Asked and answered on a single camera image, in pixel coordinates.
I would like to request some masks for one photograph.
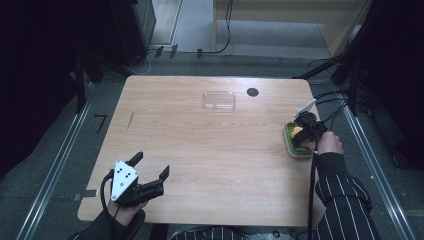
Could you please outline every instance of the green container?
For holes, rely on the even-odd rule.
[[[288,122],[284,125],[284,139],[286,140],[287,151],[293,158],[311,158],[313,152],[306,147],[303,146],[294,146],[290,134],[293,132],[293,129],[296,127],[295,122]]]

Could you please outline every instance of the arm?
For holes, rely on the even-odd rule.
[[[369,213],[371,197],[348,173],[342,144],[332,132],[318,143],[315,192],[327,207],[314,239],[380,239]]]
[[[130,236],[136,233],[144,221],[146,215],[142,208],[146,205],[147,202],[136,207],[120,208],[118,204],[110,201],[107,212],[102,211],[84,231],[73,234],[68,240],[132,239]]]

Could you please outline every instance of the yellow object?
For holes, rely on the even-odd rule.
[[[301,127],[294,127],[293,131],[290,133],[290,138],[293,139],[296,134],[298,134],[300,131],[302,131],[303,128]]]

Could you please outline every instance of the hand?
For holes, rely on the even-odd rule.
[[[124,207],[119,207],[119,205],[115,203],[114,201],[109,201],[109,204],[107,205],[107,211],[112,217],[114,217],[116,214],[116,211],[118,211],[118,214],[116,214],[115,220],[126,227],[130,224],[134,215],[140,209],[144,208],[147,205],[147,203],[149,202],[147,201],[145,203],[140,203],[139,205],[135,207],[124,208]]]
[[[312,151],[315,149],[315,142],[312,141],[304,142],[302,145]],[[340,142],[339,137],[331,131],[322,134],[322,137],[318,142],[318,155],[327,152],[343,154],[342,142]]]

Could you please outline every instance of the person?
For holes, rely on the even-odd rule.
[[[102,211],[86,229],[72,234],[68,240],[132,239],[139,226],[144,222],[146,215],[143,208],[147,203],[124,208],[109,201],[107,212]]]
[[[315,149],[314,142],[305,142],[303,145],[310,149]],[[317,154],[319,180],[315,185],[315,192],[326,206],[326,210],[318,223],[317,230],[313,236],[314,240],[380,239],[369,214],[372,209],[371,197],[359,179],[349,174],[344,161],[343,144],[339,137],[331,131],[325,132],[318,142]],[[121,233],[125,231],[125,227],[128,226],[134,215],[145,205],[141,204],[135,208],[118,211],[114,219],[114,226],[117,225],[119,227],[116,231]],[[117,210],[118,206],[113,202],[109,202],[108,217],[113,220],[112,216]],[[104,231],[104,233],[107,232],[109,234],[108,236],[99,238],[95,235],[94,231],[96,228],[104,228],[107,224],[107,218],[103,215],[106,215],[106,213],[102,212],[86,230],[79,233],[79,238],[75,239],[112,239],[111,231],[109,230]],[[238,239],[246,238],[242,232],[236,229],[209,227],[200,231],[177,233],[172,235],[171,239],[237,239],[235,236]]]

